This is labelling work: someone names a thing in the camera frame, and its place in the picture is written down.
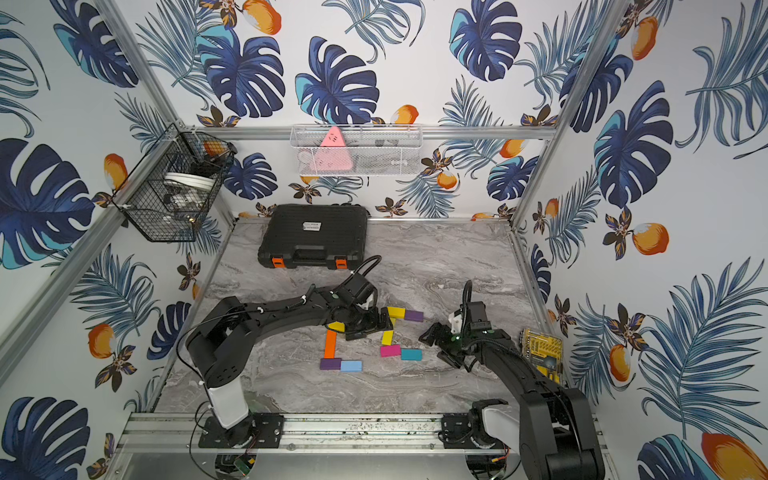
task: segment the gray marble tabletop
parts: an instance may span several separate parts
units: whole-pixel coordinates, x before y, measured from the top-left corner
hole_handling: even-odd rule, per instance
[[[258,264],[264,223],[239,223],[197,315],[201,321],[220,299],[263,302],[298,296],[311,283],[336,285],[345,271],[322,267],[267,269]],[[339,336],[336,356],[362,360],[362,373],[321,371],[326,329],[295,329],[256,345],[243,371],[252,408],[273,412],[465,412],[479,399],[511,399],[485,367],[453,369],[419,343],[435,321],[458,308],[467,279],[473,300],[485,302],[495,328],[517,338],[521,329],[540,329],[512,256],[506,222],[369,222],[366,255],[382,262],[368,278],[379,289],[380,306],[424,312],[425,321],[398,321],[394,343],[423,350],[421,362],[381,358],[382,334],[347,342]],[[176,362],[155,412],[193,412],[206,399],[195,375]]]

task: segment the wire basket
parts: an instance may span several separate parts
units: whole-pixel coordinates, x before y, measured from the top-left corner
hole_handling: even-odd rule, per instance
[[[165,148],[147,179],[131,198],[116,206],[150,242],[194,242],[216,200],[224,175],[234,162],[237,149],[230,143],[195,131],[171,135],[171,141],[167,141],[168,132],[166,130],[141,159],[143,161],[155,147]],[[165,141],[165,145],[158,145],[161,141]],[[207,180],[193,178],[192,181],[204,182],[204,185],[191,187],[169,180],[168,174],[194,175]]]
[[[329,125],[293,125],[290,146],[299,175],[312,177],[394,177],[423,168],[420,125],[337,125],[345,147],[320,147]]]

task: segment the robotic arm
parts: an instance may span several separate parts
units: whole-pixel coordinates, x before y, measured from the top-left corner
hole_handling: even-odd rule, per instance
[[[365,272],[360,270],[374,261]],[[214,413],[231,431],[249,415],[240,374],[256,342],[301,326],[345,324],[347,340],[392,328],[386,308],[378,310],[378,292],[365,275],[381,257],[365,260],[338,286],[315,288],[305,295],[268,303],[241,303],[230,296],[190,330],[187,350],[200,372]],[[472,441],[489,448],[495,439],[519,445],[530,480],[602,480],[604,466],[588,401],[577,389],[563,389],[524,359],[507,333],[493,329],[485,304],[472,302],[472,282],[465,286],[454,332],[436,323],[420,338],[437,345],[438,357],[466,368],[473,356],[510,390],[518,406],[501,400],[475,402],[469,412]],[[519,424],[519,439],[511,423]]]
[[[506,439],[505,429],[499,428],[508,425],[518,409],[501,400],[485,400],[475,402],[469,413],[472,441],[487,448],[496,438],[507,445],[519,441],[518,452],[529,480],[602,480],[603,458],[587,398],[580,390],[564,389],[539,372],[504,330],[493,329],[485,304],[471,299],[472,281],[468,281],[461,309],[452,317],[453,329],[435,323],[419,339],[440,347],[438,358],[457,369],[469,371],[465,358],[473,356],[517,400],[519,440]]]

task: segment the light blue block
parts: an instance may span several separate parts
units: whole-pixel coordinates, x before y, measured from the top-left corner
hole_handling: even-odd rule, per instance
[[[362,372],[362,360],[342,360],[341,371],[347,373]]]
[[[400,350],[400,359],[401,360],[413,360],[415,362],[421,362],[422,361],[422,351],[419,350],[419,349],[402,349],[402,350]]]

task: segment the black tool case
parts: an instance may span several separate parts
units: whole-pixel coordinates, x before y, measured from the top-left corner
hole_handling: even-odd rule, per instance
[[[279,205],[259,247],[269,268],[355,269],[366,249],[368,214],[353,205]]]

